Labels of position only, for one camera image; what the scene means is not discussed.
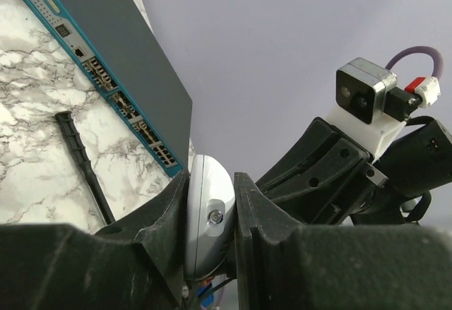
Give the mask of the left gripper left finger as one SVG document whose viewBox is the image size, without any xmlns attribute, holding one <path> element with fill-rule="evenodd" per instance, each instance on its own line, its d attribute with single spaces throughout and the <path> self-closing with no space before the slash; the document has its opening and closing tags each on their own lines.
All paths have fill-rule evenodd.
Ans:
<svg viewBox="0 0 452 310">
<path fill-rule="evenodd" d="M 180 309 L 189 173 L 88 234 L 68 224 L 1 227 L 2 309 Z"/>
</svg>

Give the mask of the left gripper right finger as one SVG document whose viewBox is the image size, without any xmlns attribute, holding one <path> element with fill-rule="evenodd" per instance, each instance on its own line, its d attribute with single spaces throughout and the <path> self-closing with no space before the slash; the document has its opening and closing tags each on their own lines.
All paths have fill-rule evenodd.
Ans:
<svg viewBox="0 0 452 310">
<path fill-rule="evenodd" d="M 451 235 L 303 225 L 234 176 L 240 309 L 450 309 Z"/>
</svg>

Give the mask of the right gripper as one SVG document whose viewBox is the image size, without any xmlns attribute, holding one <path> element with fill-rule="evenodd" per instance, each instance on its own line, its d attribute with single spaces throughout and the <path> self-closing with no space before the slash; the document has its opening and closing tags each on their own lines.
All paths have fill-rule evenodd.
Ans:
<svg viewBox="0 0 452 310">
<path fill-rule="evenodd" d="M 317 117 L 290 150 L 257 182 L 269 200 L 308 225 L 339 225 L 366 210 L 387 176 L 373 155 Z"/>
</svg>

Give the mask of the white remote control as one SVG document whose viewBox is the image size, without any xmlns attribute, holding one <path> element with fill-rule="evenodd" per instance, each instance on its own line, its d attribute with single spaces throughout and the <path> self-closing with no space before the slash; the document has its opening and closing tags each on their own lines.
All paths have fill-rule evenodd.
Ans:
<svg viewBox="0 0 452 310">
<path fill-rule="evenodd" d="M 234 236 L 235 193 L 227 170 L 213 157 L 194 157 L 186 202 L 184 275 L 202 280 L 224 261 Z"/>
</svg>

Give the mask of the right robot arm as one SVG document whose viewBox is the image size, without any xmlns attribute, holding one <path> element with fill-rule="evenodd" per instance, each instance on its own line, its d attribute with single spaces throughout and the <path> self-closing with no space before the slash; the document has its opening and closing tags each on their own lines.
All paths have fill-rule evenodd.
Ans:
<svg viewBox="0 0 452 310">
<path fill-rule="evenodd" d="M 378 159 L 317 117 L 257 182 L 274 204 L 308 225 L 403 225 L 419 221 L 431 191 L 451 183 L 451 134 L 432 117 Z"/>
</svg>

